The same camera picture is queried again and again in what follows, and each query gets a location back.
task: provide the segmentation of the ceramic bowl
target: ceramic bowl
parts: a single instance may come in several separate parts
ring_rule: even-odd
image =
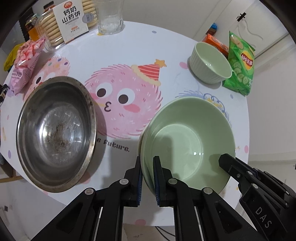
[[[141,144],[141,168],[154,193],[153,157],[189,187],[211,187],[220,193],[230,176],[219,167],[219,157],[235,157],[231,127],[210,102],[183,97],[164,106],[150,121]]]
[[[204,42],[194,46],[189,66],[192,72],[207,84],[221,82],[232,75],[231,66],[225,56],[218,49]]]

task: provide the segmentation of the floor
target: floor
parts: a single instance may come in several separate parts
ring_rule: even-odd
[[[0,217],[16,241],[32,239],[64,207],[24,179],[0,183]],[[175,234],[174,226],[161,228]],[[173,235],[159,229],[165,239],[156,227],[124,224],[123,229],[122,241],[175,240]]]

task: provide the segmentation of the green chip bag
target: green chip bag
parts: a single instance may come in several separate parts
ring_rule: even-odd
[[[254,51],[246,41],[229,32],[228,62],[232,76],[223,81],[224,87],[243,95],[250,93],[254,75]]]

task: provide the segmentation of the stainless steel bowl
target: stainless steel bowl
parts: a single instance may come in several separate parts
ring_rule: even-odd
[[[82,177],[96,144],[96,112],[87,89],[60,76],[37,87],[17,124],[20,163],[30,180],[49,192],[62,192]]]

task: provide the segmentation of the yellow cloth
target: yellow cloth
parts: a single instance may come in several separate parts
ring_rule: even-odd
[[[22,46],[23,44],[24,43],[15,45],[15,47],[11,50],[11,52],[9,53],[4,65],[3,65],[4,71],[8,71],[10,69],[10,67],[13,65],[13,63],[15,62],[15,59],[17,57],[17,51],[20,48],[20,46]]]

